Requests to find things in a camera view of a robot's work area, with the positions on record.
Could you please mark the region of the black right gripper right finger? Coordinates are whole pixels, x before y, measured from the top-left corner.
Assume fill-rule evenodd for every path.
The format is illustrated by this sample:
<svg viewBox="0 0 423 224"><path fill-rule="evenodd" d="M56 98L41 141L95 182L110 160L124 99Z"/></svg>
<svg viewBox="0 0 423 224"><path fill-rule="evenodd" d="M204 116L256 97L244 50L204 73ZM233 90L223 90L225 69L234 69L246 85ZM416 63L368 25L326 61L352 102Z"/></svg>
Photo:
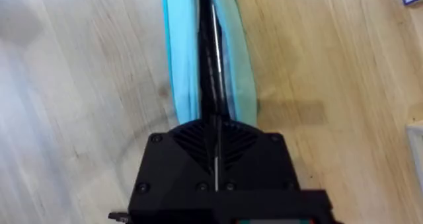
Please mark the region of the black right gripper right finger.
<svg viewBox="0 0 423 224"><path fill-rule="evenodd" d="M216 190L300 190L283 135L233 120L217 124Z"/></svg>

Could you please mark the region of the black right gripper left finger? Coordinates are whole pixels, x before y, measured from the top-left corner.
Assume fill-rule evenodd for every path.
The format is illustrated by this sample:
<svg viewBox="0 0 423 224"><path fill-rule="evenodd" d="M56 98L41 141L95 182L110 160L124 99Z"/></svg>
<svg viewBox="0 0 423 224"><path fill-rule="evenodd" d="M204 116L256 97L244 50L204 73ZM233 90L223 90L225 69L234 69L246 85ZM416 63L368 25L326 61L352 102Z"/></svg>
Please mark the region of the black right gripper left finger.
<svg viewBox="0 0 423 224"><path fill-rule="evenodd" d="M190 207L216 191L215 130L200 120L150 136L129 212Z"/></svg>

